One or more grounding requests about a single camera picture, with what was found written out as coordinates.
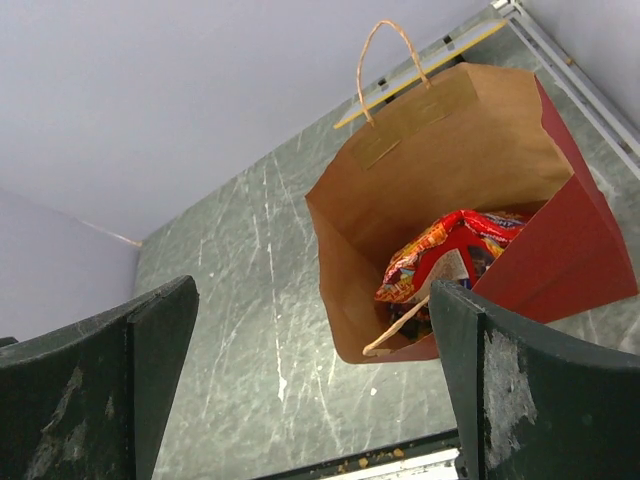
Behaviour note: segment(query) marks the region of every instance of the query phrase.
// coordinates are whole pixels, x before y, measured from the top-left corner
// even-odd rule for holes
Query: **twisted paper handle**
[[[360,105],[362,105],[362,112],[364,113],[364,116],[367,117],[367,122],[369,122],[371,126],[374,126],[375,122],[373,120],[373,117],[371,116],[371,112],[369,112],[369,109],[367,108],[367,105],[364,102],[364,95],[362,94],[362,79],[361,79],[362,64],[364,62],[364,55],[367,53],[367,50],[369,49],[369,44],[371,43],[371,39],[373,38],[373,35],[378,31],[378,29],[382,25],[389,25],[396,32],[400,34],[404,42],[407,44],[407,47],[409,47],[409,53],[411,54],[413,63],[416,65],[416,68],[418,69],[418,73],[420,74],[420,79],[422,80],[422,83],[424,83],[425,87],[427,88],[431,86],[431,82],[422,71],[422,67],[420,66],[420,59],[418,58],[416,49],[413,47],[413,44],[411,43],[411,40],[409,40],[409,37],[407,37],[406,32],[402,29],[402,27],[400,27],[400,25],[398,25],[395,22],[392,22],[391,20],[380,20],[376,24],[376,26],[373,27],[373,30],[371,30],[371,33],[367,37],[367,41],[364,43],[364,48],[362,49],[362,53],[360,54],[360,60],[358,61],[358,68],[356,70],[356,82],[357,82],[356,85],[358,88],[358,98],[360,99]]]
[[[405,313],[402,317],[400,317],[393,325],[391,325],[386,332],[376,338],[369,345],[364,347],[362,350],[362,354],[366,357],[378,357],[380,355],[386,355],[391,353],[389,349],[378,349],[382,343],[393,337],[398,331],[402,328],[402,326],[411,320],[418,310],[424,307],[427,302],[429,302],[429,295],[427,295],[424,299],[420,300],[419,303],[416,303],[414,307],[411,308],[407,313]]]

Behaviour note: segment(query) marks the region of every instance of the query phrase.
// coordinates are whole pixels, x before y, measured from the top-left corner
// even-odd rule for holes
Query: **worn paint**
[[[83,420],[67,436],[62,449],[62,459],[75,462],[84,455],[84,439],[87,436],[87,421]]]
[[[60,397],[58,405],[51,415],[51,421],[42,429],[42,438],[40,439],[40,443],[36,447],[36,451],[29,462],[29,468],[24,476],[25,480],[34,480],[36,478],[44,477],[54,459],[60,453],[62,441],[53,435],[53,430],[64,417],[71,395],[81,386],[82,370],[76,367],[73,369],[71,378],[69,378],[69,381],[62,392],[62,397]]]
[[[522,447],[514,428],[522,419],[534,425],[538,411],[526,367],[520,371],[518,365],[518,345],[499,332],[485,332],[484,340],[484,411],[491,431],[485,458],[492,470]]]
[[[113,395],[109,395],[107,406],[104,408],[104,414],[109,420],[113,419],[113,416],[115,415],[115,409],[113,408]]]

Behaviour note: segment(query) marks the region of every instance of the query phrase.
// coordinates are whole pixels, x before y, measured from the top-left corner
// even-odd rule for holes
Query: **scratch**
[[[331,385],[333,381],[333,374],[336,371],[336,359],[338,358],[338,354],[336,353],[336,349],[333,349],[333,361],[331,362],[331,370],[329,370],[329,379],[327,380],[327,385]]]
[[[637,318],[635,322],[633,322],[625,332],[622,334],[622,340],[618,343],[618,350],[622,350],[627,353],[638,354],[638,349],[635,347],[636,342],[634,341],[635,332],[640,325],[640,318]]]
[[[591,326],[591,331],[593,333],[594,343],[600,344],[600,339],[598,338],[598,332],[596,330],[596,326],[593,323],[593,316],[591,312],[587,312],[587,317],[589,318],[589,325]]]
[[[311,246],[316,243],[315,240],[316,240],[316,236],[314,234],[311,234],[309,238],[307,238],[307,243],[304,246],[305,253],[308,252]]]
[[[171,235],[171,230],[173,230],[173,226],[178,219],[176,218],[169,228],[167,229],[167,233],[162,236],[160,239],[160,245],[158,246],[158,258],[156,258],[156,264],[153,267],[153,273],[151,274],[151,282],[154,282],[156,279],[156,274],[158,273],[158,269],[160,268],[160,262],[162,261],[162,255],[164,254],[164,243],[166,239]]]
[[[280,172],[280,166],[278,165],[278,158],[273,154],[273,162],[276,166],[276,171],[278,172],[278,178],[280,179],[280,185],[282,185],[282,189],[284,190],[284,195],[287,197],[287,200],[291,204],[291,208],[293,208],[293,214],[296,216],[296,223],[300,226],[300,230],[302,230],[302,236],[305,239],[305,242],[308,241],[307,231],[304,228],[304,224],[302,223],[302,219],[300,215],[298,215],[298,210],[296,209],[295,204],[293,203],[293,198],[291,198],[291,193],[289,193],[289,189],[284,185],[284,179],[282,178],[282,173]]]
[[[200,252],[198,253],[198,266],[202,266],[202,245],[204,244],[204,239],[200,239]]]
[[[280,340],[278,338],[278,312],[277,312],[277,302],[276,302],[276,278],[275,272],[273,268],[273,252],[271,250],[271,215],[269,213],[269,200],[267,194],[267,169],[265,166],[264,169],[264,179],[263,185],[264,189],[264,209],[267,215],[267,252],[269,253],[269,272],[271,274],[271,319],[273,321],[273,330],[276,339],[276,367],[278,370],[278,398],[280,402],[284,405],[284,389],[287,388],[287,381],[282,376],[282,357],[280,356]]]
[[[235,181],[235,183],[233,185],[233,189],[231,190],[231,193],[229,194],[229,198],[227,198],[227,200],[225,201],[224,205],[222,206],[222,209],[220,210],[220,214],[218,215],[218,219],[216,220],[215,225],[209,230],[209,233],[206,235],[205,241],[213,239],[213,235],[218,230],[218,227],[220,226],[220,222],[222,221],[222,218],[224,217],[224,214],[227,213],[229,205],[231,204],[231,200],[233,200],[233,195],[236,193],[236,190],[238,189],[238,185],[239,184],[240,184],[240,180],[236,179],[236,181]]]
[[[211,402],[211,390],[213,390],[213,379],[216,374],[216,369],[218,368],[218,363],[222,358],[222,354],[227,348],[227,339],[225,338],[227,335],[227,325],[229,322],[224,322],[224,326],[222,327],[222,343],[220,344],[220,350],[218,351],[218,356],[213,361],[213,365],[211,366],[211,376],[209,377],[209,389],[207,390],[207,398],[204,402],[204,408],[202,409],[202,415],[200,418],[204,420],[204,417],[207,415],[207,410],[209,409],[209,403]]]
[[[279,320],[281,317],[282,317],[282,315],[278,315],[278,316],[276,317],[276,319],[278,319],[278,320]],[[289,342],[291,341],[291,336],[290,336],[290,334],[291,334],[291,330],[293,330],[293,329],[292,329],[292,328],[290,328],[290,329],[289,329],[289,331],[288,331],[288,333],[287,333],[287,340],[286,340],[287,345],[288,345],[288,344],[289,344]],[[299,356],[300,356],[300,348],[301,348],[301,346],[302,346],[302,342],[296,342],[296,351],[295,351],[295,353],[293,354],[293,359],[294,359],[294,360],[293,360],[293,365],[291,366],[291,369],[290,369],[290,371],[289,371],[289,372],[290,372],[290,373],[289,373],[289,375],[291,376],[290,378],[295,378],[296,368],[298,367],[298,360],[297,360],[297,358],[299,358]],[[294,395],[295,393],[296,393],[296,391],[295,391],[295,390],[293,390],[293,391],[292,391],[291,389],[289,389],[289,392],[287,393],[287,395],[285,395],[285,397],[284,397],[284,403],[283,403],[283,405],[282,405],[282,412],[283,412],[283,413],[287,411],[287,402],[289,401],[289,398],[291,397],[291,395]]]
[[[327,408],[327,402],[324,398],[324,392],[322,391],[322,382],[320,381],[320,376],[318,375],[318,364],[315,360],[313,361],[313,375],[316,377],[316,382],[318,383],[320,403],[322,404],[322,408],[324,410],[324,417],[327,420],[327,423],[329,424],[329,430],[331,431],[331,436],[333,437],[333,440],[336,442],[336,446],[338,447],[338,450],[342,452],[342,442],[340,441],[340,438],[338,438],[338,434],[336,433],[334,422],[331,418],[331,414],[329,413],[329,409]]]
[[[298,416],[298,413],[300,412],[300,406],[302,405],[302,400],[305,399],[305,395],[309,394],[309,389],[311,387],[309,386],[308,383],[303,383],[302,384],[302,388],[300,389],[300,391],[297,394],[297,404],[296,404],[296,409],[293,412],[292,415],[288,415],[287,418],[291,419],[291,422],[289,423],[289,430],[291,431],[293,429],[293,421],[296,419],[296,417]]]
[[[364,443],[364,450],[367,450],[369,448],[369,444],[371,443],[371,435],[373,434],[373,428],[374,427],[371,427],[369,433],[367,433],[367,441]]]
[[[211,298],[213,298],[213,294],[216,293],[216,289],[212,288],[211,292],[209,293],[209,295],[207,296],[207,299],[205,300],[205,303],[208,305],[209,302],[211,301]]]
[[[78,333],[84,337],[85,335],[85,331],[84,331],[84,327],[82,326],[83,322],[78,322],[76,323],[76,330],[78,331]]]
[[[424,405],[424,417],[429,418],[429,395],[425,395],[422,399],[422,403]]]
[[[402,374],[402,392],[400,393],[400,411],[398,412],[398,422],[397,422],[397,431],[396,431],[396,441],[400,441],[402,439],[402,425],[404,424],[404,403],[405,403],[405,394],[407,390],[407,372],[405,371]]]
[[[256,247],[253,250],[253,253],[251,254],[251,258],[249,259],[249,266],[253,265],[253,262],[256,259],[256,256],[258,255],[259,251],[260,251],[260,247]]]
[[[240,328],[240,325],[242,324],[242,322],[244,322],[245,318],[247,318],[247,316],[249,315],[249,312],[251,311],[251,309],[254,308],[254,306],[257,303],[258,303],[257,299],[254,300],[253,302],[251,302],[251,304],[245,309],[244,313],[238,319],[238,322],[233,327],[233,330],[231,330],[231,333],[229,334],[228,341],[227,341],[226,348],[225,348],[226,349],[226,354],[224,356],[224,363],[223,363],[223,367],[222,367],[223,371],[226,371],[227,360],[229,359],[229,347],[233,343],[233,340],[235,340],[235,338],[236,338],[236,332],[237,332],[238,328]]]
[[[260,248],[260,232],[258,231],[258,219],[255,213],[253,214],[253,229],[256,231],[256,247]]]

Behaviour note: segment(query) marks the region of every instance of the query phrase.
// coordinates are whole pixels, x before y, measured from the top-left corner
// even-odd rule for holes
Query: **snack bag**
[[[429,295],[436,279],[459,281],[472,288],[527,220],[520,215],[473,210],[442,217],[393,256],[374,298],[417,303]]]

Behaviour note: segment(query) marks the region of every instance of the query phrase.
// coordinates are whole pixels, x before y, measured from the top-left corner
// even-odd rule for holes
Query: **brown paper bag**
[[[378,358],[362,350],[389,327],[385,304],[373,296],[391,256],[458,209],[539,210],[474,287],[498,305],[547,322],[634,295],[620,231],[535,76],[460,64],[431,81],[422,75],[422,85],[374,119],[362,101],[360,70],[383,24],[400,32],[419,68],[400,27],[388,20],[376,25],[357,70],[367,123],[306,197],[318,237],[320,292],[341,358],[438,356],[433,335],[413,345],[394,335],[383,345],[393,354]],[[572,274],[590,262],[607,268]]]

